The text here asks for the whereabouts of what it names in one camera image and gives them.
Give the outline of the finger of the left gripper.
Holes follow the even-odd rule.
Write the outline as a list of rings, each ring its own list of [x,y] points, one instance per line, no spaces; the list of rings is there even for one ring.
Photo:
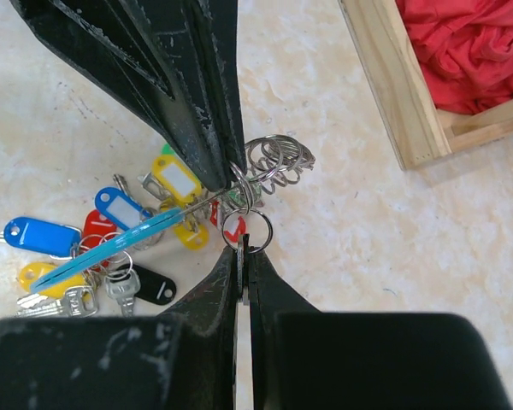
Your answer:
[[[208,96],[226,161],[247,169],[237,73],[238,3],[196,1],[197,27],[208,69]]]

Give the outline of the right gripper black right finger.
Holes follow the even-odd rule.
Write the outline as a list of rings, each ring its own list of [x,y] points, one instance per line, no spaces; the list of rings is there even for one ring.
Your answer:
[[[275,270],[265,252],[248,255],[253,407],[280,409],[280,351],[276,317],[319,310]]]

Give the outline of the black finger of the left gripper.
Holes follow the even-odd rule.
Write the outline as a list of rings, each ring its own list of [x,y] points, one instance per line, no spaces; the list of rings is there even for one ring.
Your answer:
[[[48,50],[138,116],[212,191],[231,184],[196,1],[15,1]]]

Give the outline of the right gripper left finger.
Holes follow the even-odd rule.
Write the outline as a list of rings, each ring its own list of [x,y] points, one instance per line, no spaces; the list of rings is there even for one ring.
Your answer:
[[[174,339],[167,409],[233,409],[236,371],[236,253],[158,315],[180,325]]]

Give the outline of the red tagged key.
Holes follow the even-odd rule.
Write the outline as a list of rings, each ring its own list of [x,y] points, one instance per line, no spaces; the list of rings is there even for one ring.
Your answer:
[[[220,232],[226,245],[234,251],[236,255],[235,277],[238,291],[238,298],[245,306],[249,305],[249,273],[245,264],[248,255],[256,254],[265,250],[274,237],[274,228],[269,217],[259,209],[251,209],[249,214],[255,214],[262,218],[268,229],[266,239],[263,244],[252,248],[249,245],[249,232],[247,231],[245,220],[242,222],[240,211],[227,211],[219,200],[211,202],[211,211],[209,221]]]

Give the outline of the large metal keyring with keys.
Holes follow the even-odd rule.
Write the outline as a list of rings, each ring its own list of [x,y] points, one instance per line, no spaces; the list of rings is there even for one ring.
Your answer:
[[[176,293],[172,280],[135,265],[133,253],[157,244],[171,230],[188,249],[201,249],[215,228],[230,249],[245,252],[246,217],[262,214],[262,196],[296,185],[315,156],[297,139],[280,134],[249,141],[248,167],[231,166],[233,184],[212,193],[165,146],[141,180],[156,208],[144,207],[127,191],[122,179],[101,189],[82,229],[21,216],[9,221],[0,242],[48,255],[47,263],[23,268],[18,281],[26,294],[17,302],[21,317],[87,317],[98,310],[97,290],[133,314],[143,299],[163,305]]]

